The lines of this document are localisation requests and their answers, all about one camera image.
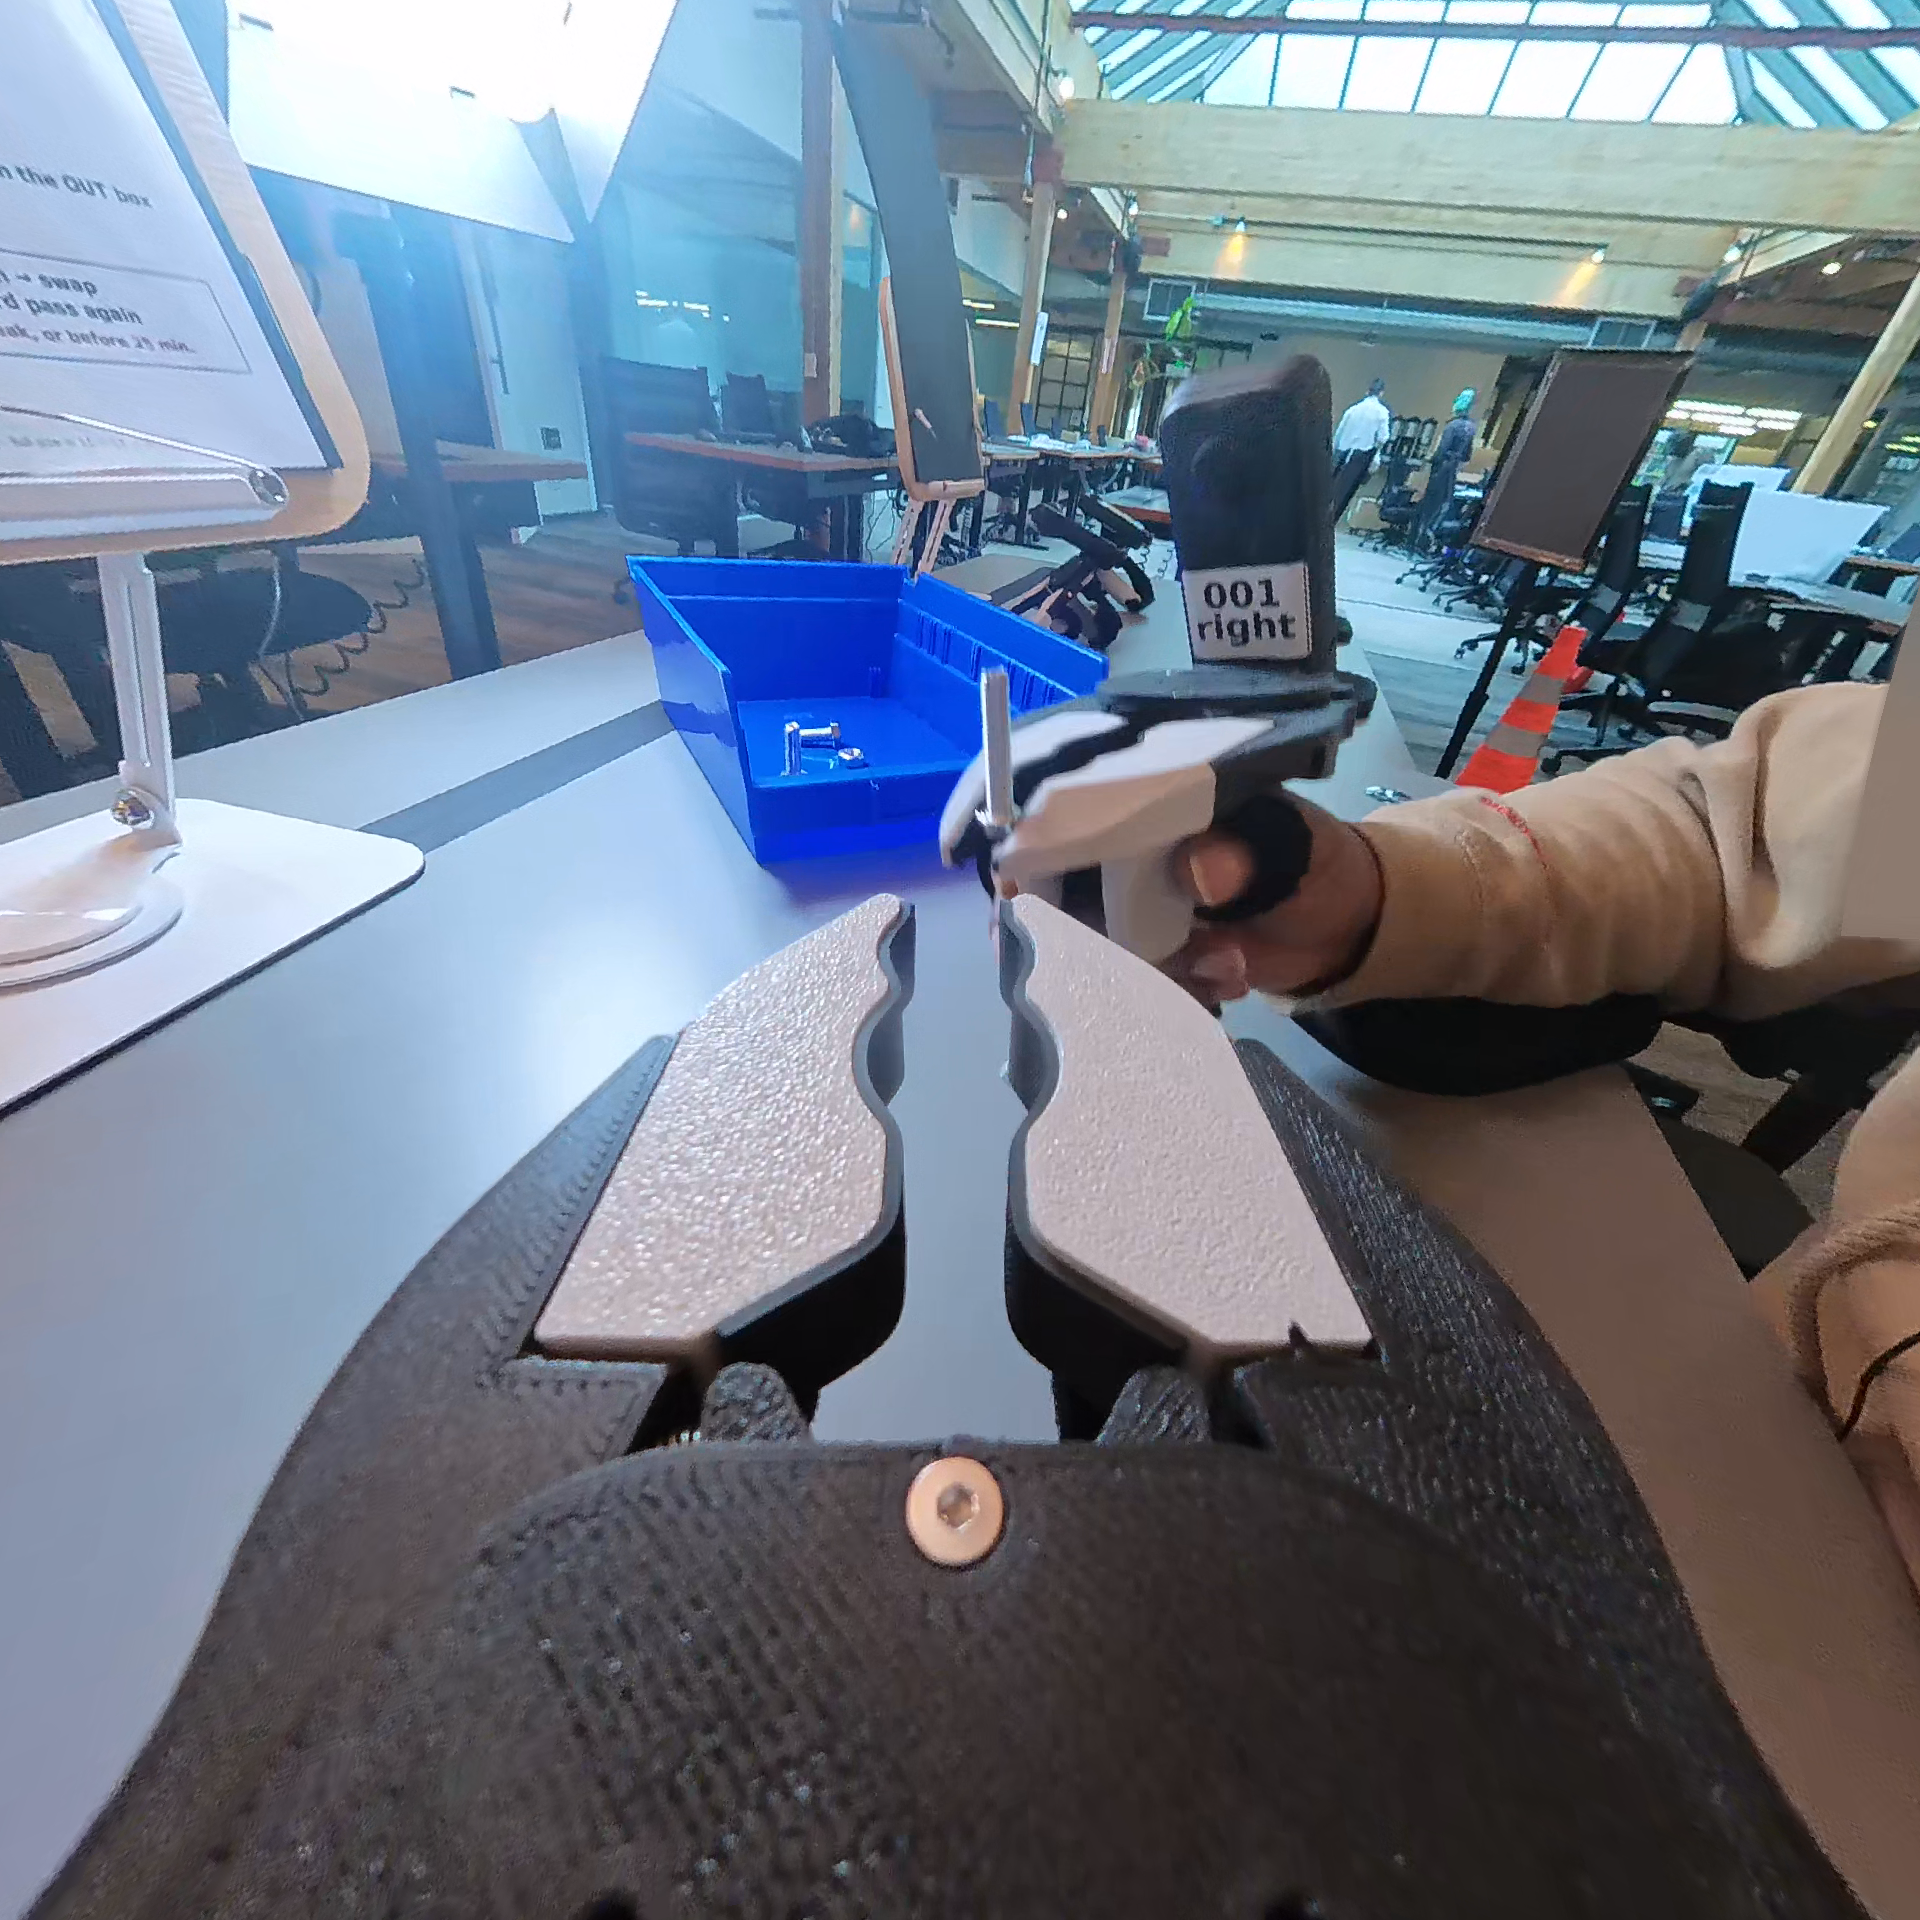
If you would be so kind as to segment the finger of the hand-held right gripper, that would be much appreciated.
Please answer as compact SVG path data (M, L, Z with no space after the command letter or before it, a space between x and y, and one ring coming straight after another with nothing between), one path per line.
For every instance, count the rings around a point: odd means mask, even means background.
M991 893L1041 893L1058 875L1165 859L1212 826L1215 795L1212 768L1056 773L991 846Z
M1015 796L1141 796L1212 778L1220 758L1271 758L1283 748L1276 715L1048 709L1015 724Z

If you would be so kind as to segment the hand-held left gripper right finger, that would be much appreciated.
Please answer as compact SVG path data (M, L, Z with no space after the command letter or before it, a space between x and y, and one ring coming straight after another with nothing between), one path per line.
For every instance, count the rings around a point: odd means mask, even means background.
M1007 1311L1072 1389L1150 1367L1218 1382L1361 1357L1349 1263L1229 1032L1061 907L999 907L1009 1084Z

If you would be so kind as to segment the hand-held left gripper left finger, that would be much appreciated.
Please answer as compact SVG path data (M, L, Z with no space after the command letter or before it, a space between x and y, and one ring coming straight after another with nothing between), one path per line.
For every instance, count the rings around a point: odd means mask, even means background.
M532 1327L537 1352L820 1395L905 1302L905 1006L918 921L872 894L675 1036Z

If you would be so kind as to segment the blue plastic bin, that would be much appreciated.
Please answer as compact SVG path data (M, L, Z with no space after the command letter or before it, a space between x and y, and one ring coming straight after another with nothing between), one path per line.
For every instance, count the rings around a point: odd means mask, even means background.
M933 844L985 670L1018 719L1107 680L1090 647L894 567L631 558L631 578L663 713L758 865ZM784 723L840 723L864 758L781 778Z

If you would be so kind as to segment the person's right forearm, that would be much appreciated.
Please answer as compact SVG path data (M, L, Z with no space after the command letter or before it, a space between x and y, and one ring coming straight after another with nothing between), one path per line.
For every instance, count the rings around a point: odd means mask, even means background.
M1770 1020L1854 989L1918 995L1918 941L1843 932L1845 856L1885 687L1779 692L1714 744L1658 744L1360 823L1382 875L1361 963L1317 1006L1486 1000Z

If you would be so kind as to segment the person's right hand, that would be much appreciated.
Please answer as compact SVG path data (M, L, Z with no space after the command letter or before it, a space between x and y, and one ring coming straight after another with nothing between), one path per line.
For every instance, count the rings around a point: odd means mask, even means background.
M1310 832L1293 894L1250 921L1195 917L1190 943L1164 968L1212 1013L1245 995L1314 995L1344 980L1379 932L1385 883L1365 832L1291 795L1283 807Z

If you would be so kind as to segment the black panel on tripod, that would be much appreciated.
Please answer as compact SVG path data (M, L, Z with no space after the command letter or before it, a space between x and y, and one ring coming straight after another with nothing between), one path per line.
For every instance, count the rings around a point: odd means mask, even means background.
M1668 407L1685 385L1693 349L1561 349L1524 407L1470 547L1518 562L1492 651L1438 762L1453 778L1497 670L1523 637L1540 578L1579 574L1638 472Z

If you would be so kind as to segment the orange traffic cone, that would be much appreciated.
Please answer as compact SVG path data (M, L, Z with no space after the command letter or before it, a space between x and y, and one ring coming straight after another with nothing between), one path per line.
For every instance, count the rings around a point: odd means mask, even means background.
M1586 632L1574 620L1551 637L1518 695L1453 778L1458 786L1504 796L1536 781L1584 639Z

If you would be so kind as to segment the wooden poster stand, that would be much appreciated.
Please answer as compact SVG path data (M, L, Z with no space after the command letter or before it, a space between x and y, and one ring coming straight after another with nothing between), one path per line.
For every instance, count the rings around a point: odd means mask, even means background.
M920 574L964 499L985 489L981 444L974 335L954 252L954 216L939 178L930 105L912 70L874 26L844 16L833 26L860 150L874 188L885 249L877 335L892 395L894 463L905 520L894 567Z

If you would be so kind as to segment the white document stand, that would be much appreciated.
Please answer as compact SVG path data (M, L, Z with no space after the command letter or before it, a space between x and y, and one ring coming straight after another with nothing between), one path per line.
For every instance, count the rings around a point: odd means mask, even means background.
M335 466L6 477L2 572L82 567L119 715L111 796L2 844L2 1112L345 924L421 875L364 829L175 796L158 558L310 541L358 513L372 460L348 385L171 3L97 3L278 323Z

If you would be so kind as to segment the black office chair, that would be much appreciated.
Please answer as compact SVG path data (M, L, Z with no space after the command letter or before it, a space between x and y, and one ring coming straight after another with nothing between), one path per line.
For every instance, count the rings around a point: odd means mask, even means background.
M1714 1043L1745 1075L1783 1084L1779 1100L1741 1139L1721 1139L1693 1125L1701 1090L1646 1061L1627 1064L1721 1244L1753 1279L1812 1225L1790 1171L1843 1121L1858 1116L1914 1056L1918 1011L1850 995L1767 1021L1685 1015L1683 1025Z

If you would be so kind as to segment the person's torso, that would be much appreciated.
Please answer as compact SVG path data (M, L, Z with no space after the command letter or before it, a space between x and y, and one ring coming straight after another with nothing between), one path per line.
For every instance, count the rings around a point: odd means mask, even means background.
M1918 1201L1812 1229L1756 1295L1918 1583Z

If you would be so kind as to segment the printed instruction sheet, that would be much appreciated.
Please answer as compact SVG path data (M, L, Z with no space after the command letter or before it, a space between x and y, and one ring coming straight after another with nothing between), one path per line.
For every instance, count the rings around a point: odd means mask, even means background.
M2 3L2 474L335 466L284 337L96 3Z

